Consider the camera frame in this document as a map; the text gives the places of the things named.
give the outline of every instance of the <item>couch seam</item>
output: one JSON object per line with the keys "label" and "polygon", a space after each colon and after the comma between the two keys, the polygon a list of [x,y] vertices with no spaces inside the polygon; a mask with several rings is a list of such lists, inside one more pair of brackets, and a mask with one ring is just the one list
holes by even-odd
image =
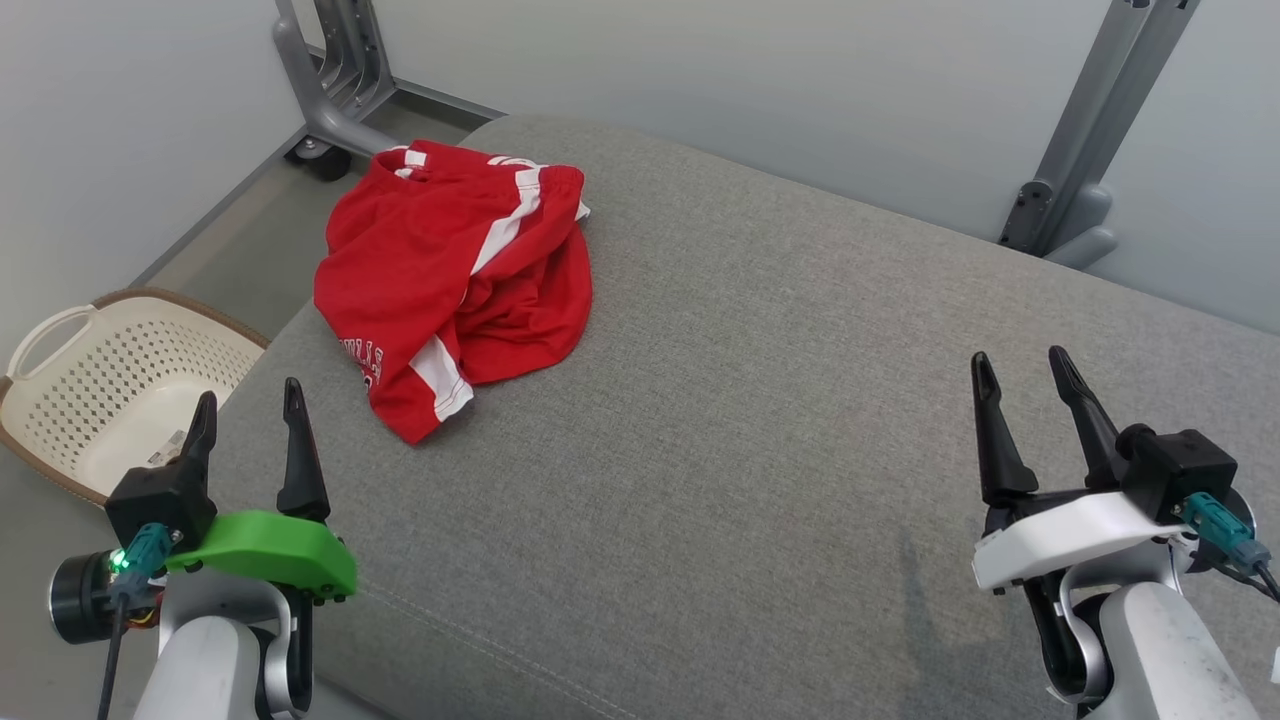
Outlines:
{"label": "couch seam", "polygon": [[[471,637],[471,638],[475,638],[475,639],[477,639],[477,641],[480,641],[480,642],[483,642],[483,643],[485,643],[485,644],[489,644],[489,646],[493,646],[493,647],[495,647],[495,648],[500,650],[502,652],[504,652],[504,653],[507,653],[507,655],[509,655],[509,656],[512,656],[512,657],[517,659],[517,660],[520,660],[521,662],[525,662],[525,664],[527,664],[527,665],[530,665],[530,666],[532,666],[532,667],[536,667],[538,670],[540,670],[540,671],[543,671],[543,673],[545,673],[545,674],[550,675],[552,678],[556,678],[556,679],[557,679],[557,680],[559,680],[561,683],[564,683],[566,685],[568,685],[568,687],[571,687],[571,688],[573,688],[573,689],[576,689],[576,691],[579,691],[579,692],[581,692],[581,693],[586,693],[586,694],[591,696],[593,698],[595,698],[595,700],[598,700],[598,701],[603,702],[604,705],[608,705],[609,707],[612,707],[612,708],[617,710],[618,712],[621,712],[621,714],[623,714],[623,715],[626,715],[626,716],[628,716],[628,717],[632,717],[634,720],[640,720],[640,717],[639,717],[639,716],[637,716],[636,714],[634,714],[634,712],[631,712],[631,711],[628,711],[628,710],[626,710],[626,708],[623,708],[623,707],[618,706],[617,703],[613,703],[613,702],[609,702],[608,700],[605,700],[605,698],[600,697],[600,696],[599,696],[599,694],[596,694],[596,693],[593,693],[591,691],[589,691],[589,689],[584,688],[582,685],[580,685],[580,684],[575,683],[573,680],[570,680],[568,678],[564,678],[563,675],[559,675],[559,674],[558,674],[558,673],[556,673],[554,670],[550,670],[549,667],[547,667],[547,666],[544,666],[544,665],[540,665],[540,664],[538,664],[538,662],[534,662],[532,660],[529,660],[527,657],[525,657],[525,656],[522,656],[522,655],[520,655],[518,652],[516,652],[516,651],[513,651],[513,650],[511,650],[511,648],[507,648],[507,647],[503,647],[502,644],[499,644],[499,643],[495,643],[494,641],[490,641],[489,638],[486,638],[486,637],[484,637],[484,635],[481,635],[481,634],[479,634],[479,633],[476,633],[476,632],[474,632],[474,630],[470,630],[470,629],[467,629],[467,628],[463,628],[462,625],[458,625],[457,623],[453,623],[453,621],[451,621],[451,620],[447,620],[447,619],[444,619],[444,618],[440,618],[440,616],[439,616],[438,614],[435,614],[435,612],[433,612],[433,611],[430,611],[430,610],[428,610],[428,609],[422,607],[421,605],[417,605],[416,602],[413,602],[413,601],[411,601],[411,600],[408,600],[408,598],[406,598],[406,597],[401,597],[399,594],[396,594],[396,593],[394,593],[393,591],[390,591],[390,589],[388,589],[388,588],[384,588],[384,587],[381,587],[381,585],[379,585],[379,584],[376,584],[376,583],[372,583],[372,582],[370,582],[370,580],[367,580],[367,579],[365,579],[362,584],[365,584],[366,587],[369,587],[369,588],[372,588],[374,591],[376,591],[376,592],[370,592],[370,593],[369,593],[369,594],[370,594],[370,596],[371,596],[371,597],[372,597],[374,600],[376,600],[376,601],[381,602],[383,605],[385,605],[385,606],[390,607],[392,610],[396,610],[396,611],[398,611],[398,612],[401,612],[401,614],[406,615],[407,618],[411,618],[411,619],[415,619],[415,620],[419,620],[419,621],[421,621],[421,623],[424,623],[424,624],[426,624],[426,625],[429,625],[429,626],[430,626],[430,625],[433,624],[433,623],[430,623],[429,620],[435,620],[436,623],[443,623],[444,625],[448,625],[449,628],[453,628],[453,629],[456,629],[456,630],[458,630],[458,632],[461,632],[461,633],[465,633],[466,635],[468,635],[468,637]],[[399,602],[402,602],[402,603],[404,603],[404,605],[408,605],[410,607],[413,607],[413,609],[415,609],[415,610],[417,610],[419,612],[421,612],[421,614],[426,615],[426,618],[422,618],[422,616],[419,616],[419,615],[415,615],[415,614],[412,614],[412,612],[408,612],[408,611],[407,611],[407,610],[404,610],[403,607],[397,607],[397,606],[396,606],[394,603],[392,603],[392,602],[387,601],[387,598],[383,598],[383,597],[378,597],[378,596],[379,596],[379,593],[381,593],[381,594],[388,594],[388,596],[390,596],[390,597],[393,597],[393,598],[398,600]],[[575,694],[572,694],[572,693],[570,693],[570,692],[564,691],[563,688],[559,688],[559,687],[557,687],[557,685],[556,685],[554,683],[550,683],[550,682],[549,682],[549,680],[547,680],[545,678],[539,678],[538,675],[535,675],[535,674],[530,673],[529,670],[526,670],[526,669],[524,669],[524,667],[520,667],[520,666],[517,666],[516,664],[513,664],[513,662],[511,662],[511,661],[508,661],[508,660],[503,660],[502,657],[498,657],[497,655],[494,655],[494,653],[492,653],[492,652],[489,652],[489,651],[486,651],[486,650],[484,650],[484,648],[481,648],[481,647],[476,647],[475,644],[472,644],[472,643],[468,643],[468,642],[467,642],[466,639],[463,639],[463,638],[458,637],[458,635],[457,635],[457,633],[449,633],[449,632],[448,632],[447,629],[444,629],[444,628],[438,628],[438,629],[440,629],[440,630],[443,630],[443,632],[445,632],[445,633],[448,633],[448,634],[453,635],[453,637],[454,637],[454,638],[456,638],[457,641],[460,641],[460,642],[461,642],[462,644],[465,644],[465,646],[467,646],[467,647],[470,647],[470,648],[472,648],[472,650],[475,650],[475,651],[477,651],[477,652],[481,652],[481,653],[484,653],[484,655],[488,655],[489,657],[492,657],[492,659],[497,660],[498,662],[502,662],[503,665],[507,665],[507,666],[512,667],[513,670],[516,670],[516,671],[518,671],[518,673],[524,673],[525,675],[529,675],[530,678],[532,678],[532,679],[535,679],[535,680],[538,680],[538,682],[540,682],[540,683],[545,684],[547,687],[549,687],[549,688],[554,689],[556,692],[558,692],[558,693],[561,693],[561,694],[563,694],[563,696],[566,696],[566,697],[570,697],[570,698],[573,698],[575,701],[577,701],[577,702],[582,703],[584,706],[586,706],[586,707],[588,707],[588,708],[590,708],[591,711],[594,711],[594,712],[598,712],[598,714],[600,714],[600,715],[603,715],[603,716],[605,716],[605,717],[609,717],[611,720],[617,720],[617,719],[616,719],[616,717],[614,717],[613,715],[609,715],[609,714],[608,714],[608,712],[605,712],[604,710],[600,710],[599,707],[595,707],[594,705],[591,705],[591,703],[586,702],[585,700],[582,700],[582,698],[580,698],[580,697],[577,697],[577,696],[575,696]]]}

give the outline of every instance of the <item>gray couch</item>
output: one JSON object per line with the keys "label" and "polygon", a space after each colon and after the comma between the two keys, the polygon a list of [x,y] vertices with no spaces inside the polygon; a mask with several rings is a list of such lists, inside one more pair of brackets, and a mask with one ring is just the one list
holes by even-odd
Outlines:
{"label": "gray couch", "polygon": [[[210,482],[274,506],[297,375],[361,561],[317,670],[397,716],[1066,717],[1025,601],[969,569],[977,350],[1043,486],[1085,470],[1059,343],[1121,427],[1231,452],[1280,544],[1275,337],[616,127],[508,117],[466,145],[585,170],[579,348],[410,447],[308,306],[224,410]],[[1185,588],[1280,714],[1280,609]]]}

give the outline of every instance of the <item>connector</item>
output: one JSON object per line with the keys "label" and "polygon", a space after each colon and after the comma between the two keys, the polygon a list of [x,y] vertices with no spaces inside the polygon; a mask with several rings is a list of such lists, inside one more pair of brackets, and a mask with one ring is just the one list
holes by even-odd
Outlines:
{"label": "connector", "polygon": [[1257,573],[1257,565],[1271,560],[1271,551],[1253,538],[1245,525],[1213,496],[1197,492],[1174,507],[1174,512],[1208,542],[1226,553],[1231,564],[1245,575]]}
{"label": "connector", "polygon": [[177,530],[170,532],[160,523],[147,523],[133,536],[128,550],[111,556],[111,570],[116,575],[108,592],[118,609],[122,596],[137,600],[146,593],[147,583],[164,569],[178,539],[182,537]]}

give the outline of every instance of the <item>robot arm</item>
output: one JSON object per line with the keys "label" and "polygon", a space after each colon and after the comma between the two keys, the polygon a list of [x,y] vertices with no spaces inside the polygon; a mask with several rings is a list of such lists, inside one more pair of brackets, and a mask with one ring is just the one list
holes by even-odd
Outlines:
{"label": "robot arm", "polygon": [[1196,430],[1117,433],[1065,350],[1050,350],[1050,366],[1089,468],[1083,488],[1038,492],[1000,411],[991,361],[973,357],[988,506],[973,560],[978,585],[996,594],[1021,587],[1052,689],[1078,717],[1257,717],[1178,580],[1179,571],[1228,565],[1265,574],[1270,555],[1235,518],[1252,521],[1231,489],[1235,460]]}
{"label": "robot arm", "polygon": [[216,407],[211,392],[201,396],[179,456],[129,470],[108,498],[127,550],[69,559],[54,575],[59,635],[111,641],[100,717],[120,634],[157,624],[160,659],[136,717],[302,717],[311,703],[312,609],[356,593],[356,560],[325,525],[329,497],[298,380],[285,380],[279,512],[218,514],[207,493]]}

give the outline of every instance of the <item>gray floor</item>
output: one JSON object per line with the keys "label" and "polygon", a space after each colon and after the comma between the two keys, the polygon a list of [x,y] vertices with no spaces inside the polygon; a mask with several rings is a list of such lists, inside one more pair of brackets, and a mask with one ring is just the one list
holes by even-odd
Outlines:
{"label": "gray floor", "polygon": [[[457,142],[479,120],[407,97],[380,108],[369,124],[406,141]],[[201,300],[274,337],[310,299],[311,278],[325,255],[329,211],[365,167],[357,161],[351,176],[325,184],[283,160],[274,161],[151,284]],[[0,547],[9,560],[0,593],[0,717],[93,716],[106,647],[73,647],[56,638],[49,623],[49,579],[64,559],[114,544],[100,509],[55,487],[0,447]],[[154,633],[125,635],[113,719],[132,717],[155,652]],[[308,717],[379,715],[321,683]]]}

